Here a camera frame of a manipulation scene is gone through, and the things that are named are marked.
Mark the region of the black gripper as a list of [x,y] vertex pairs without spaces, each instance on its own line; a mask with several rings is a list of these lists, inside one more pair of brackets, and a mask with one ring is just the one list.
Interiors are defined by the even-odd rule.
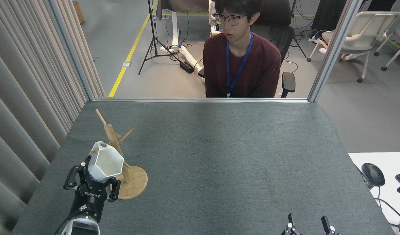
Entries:
[[[89,216],[99,223],[101,221],[104,202],[107,199],[107,185],[91,180],[91,175],[87,166],[90,160],[91,156],[87,156],[84,162],[70,169],[64,182],[63,189],[75,190],[75,197],[69,216]],[[91,180],[91,189],[88,187],[89,180]],[[118,199],[121,180],[113,176],[108,180],[108,185],[110,186],[108,201],[114,202]]]

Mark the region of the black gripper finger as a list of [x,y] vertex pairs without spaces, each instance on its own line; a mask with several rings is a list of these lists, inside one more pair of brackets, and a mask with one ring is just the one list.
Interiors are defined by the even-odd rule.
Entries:
[[294,223],[293,213],[288,214],[288,224],[283,230],[282,235],[300,235]]
[[321,222],[324,228],[324,232],[326,235],[340,235],[338,231],[334,228],[334,226],[331,226],[329,223],[329,220],[326,215],[321,217]]

